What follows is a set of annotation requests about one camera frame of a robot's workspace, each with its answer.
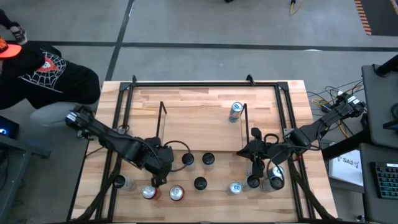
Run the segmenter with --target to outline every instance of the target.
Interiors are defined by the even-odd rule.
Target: wooden table
[[[294,107],[297,126],[313,122],[310,105],[303,81],[288,81]],[[120,82],[105,82],[99,101],[96,118],[111,126]],[[288,126],[289,116],[285,107]],[[193,172],[181,171],[170,174],[168,183],[160,187],[163,192],[159,200],[146,200],[141,195],[143,185],[149,184],[151,174],[138,170],[123,161],[121,174],[134,179],[138,188],[127,192],[120,190],[116,199],[114,222],[293,222],[297,221],[287,163],[285,170],[285,187],[273,193],[263,193],[259,189],[243,192],[240,195],[227,196],[226,189],[232,180],[243,180],[249,161],[233,153],[242,148],[242,132],[239,125],[232,133],[228,130],[226,120],[233,102],[248,104],[249,128],[258,127],[263,135],[266,133],[282,134],[278,107],[275,102],[275,91],[269,87],[142,87],[134,88],[130,110],[130,131],[133,136],[142,138],[156,134],[159,102],[163,101],[167,109],[165,124],[161,125],[163,141],[178,139],[185,141],[196,158],[196,169]],[[185,125],[183,131],[180,121],[192,122]],[[181,156],[185,153],[183,146],[171,145],[175,151],[175,167],[181,165]],[[99,148],[97,142],[91,142],[88,153]],[[205,172],[201,167],[201,155],[206,151],[215,154],[215,168]],[[84,163],[80,184],[73,208],[72,218],[81,215],[94,199],[101,185],[106,150],[101,150],[88,157]],[[328,176],[321,152],[308,151],[304,154],[310,187],[317,199],[337,217],[335,203],[331,193]],[[204,194],[197,194],[193,180],[204,176],[208,180],[208,189]],[[169,189],[181,185],[185,198],[174,202],[169,198]],[[305,197],[300,191],[305,217],[308,217]],[[104,214],[108,211],[109,196],[105,200]]]

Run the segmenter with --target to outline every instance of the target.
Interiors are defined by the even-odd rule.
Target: silver can
[[[233,103],[231,111],[229,112],[229,121],[232,123],[237,122],[237,120],[241,117],[242,110],[243,105],[240,102]]]
[[[242,190],[249,191],[260,186],[260,178],[254,177],[253,175],[249,175],[243,180]]]
[[[228,188],[227,188],[227,193],[229,195],[237,195],[242,192],[242,184],[238,181],[232,182]]]
[[[203,162],[203,169],[205,171],[211,171],[214,169],[215,157],[214,157],[213,153],[210,153],[210,152],[204,153],[201,160]]]
[[[198,177],[193,182],[195,191],[198,193],[203,193],[207,188],[207,180],[204,177]]]
[[[129,191],[129,190],[135,190],[137,185],[134,182],[134,180],[123,175],[117,175],[113,180],[113,187],[118,190]]]
[[[184,197],[184,189],[181,186],[176,185],[170,189],[170,198],[173,201],[178,202],[179,200],[183,199],[183,197]]]
[[[146,199],[158,199],[160,195],[160,191],[151,185],[145,185],[142,188],[142,196]]]
[[[185,153],[182,156],[182,164],[187,165],[185,167],[186,171],[194,171],[195,170],[195,157],[191,153]]]
[[[284,182],[282,181],[282,175],[278,167],[273,167],[268,171],[268,177],[264,175],[264,181],[262,182],[260,189],[263,192],[274,192],[280,190],[284,187]]]
[[[262,168],[262,172],[264,171],[264,169],[266,168],[265,163],[260,160],[260,166]],[[248,167],[246,168],[246,175],[250,176],[253,174],[253,163],[251,162],[250,164],[248,164]]]

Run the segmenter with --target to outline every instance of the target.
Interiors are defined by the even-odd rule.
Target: keyboard
[[[398,164],[372,162],[379,198],[398,200]]]

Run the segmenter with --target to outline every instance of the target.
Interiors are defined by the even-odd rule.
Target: concrete floor
[[[64,57],[90,67],[101,81],[107,73],[113,75],[112,80],[130,80],[133,74],[139,80],[242,80],[251,74],[257,80],[305,80],[308,91],[321,92],[327,85],[340,86],[359,80],[362,65],[383,63],[396,54],[350,50],[308,52],[289,48],[121,47],[113,70],[108,67],[115,47],[98,44],[106,42],[115,46],[119,37],[123,42],[147,43],[398,45],[397,37],[366,35],[353,0],[306,0],[303,8],[291,17],[289,3],[288,0],[235,0],[231,4],[223,0],[135,0],[124,36],[119,36],[119,31],[129,0],[2,0],[1,7],[24,26],[29,40],[66,42],[64,46],[56,46]],[[0,35],[12,39],[4,29],[0,29]],[[363,92],[358,97],[364,100]],[[75,139],[75,133],[66,127],[32,131],[26,118],[32,111],[27,102],[0,111],[0,115],[22,124],[21,140],[40,139],[53,151],[47,161],[32,161],[25,187],[18,196],[24,203],[14,208],[10,223],[62,222],[67,217],[87,142]],[[360,130],[357,119],[347,123],[353,131]],[[327,138],[340,141],[343,136],[337,129]],[[360,194],[333,189],[333,196],[340,218],[354,220],[363,213]]]

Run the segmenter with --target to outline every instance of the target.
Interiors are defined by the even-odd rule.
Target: person
[[[64,120],[74,106],[100,98],[97,74],[62,58],[49,45],[8,44],[0,37],[0,110],[27,99],[37,109],[31,120],[42,126]]]
[[[8,19],[6,13],[2,9],[0,9],[0,25],[11,31],[19,45],[26,44],[27,39],[25,30],[22,29],[17,22],[12,22]]]

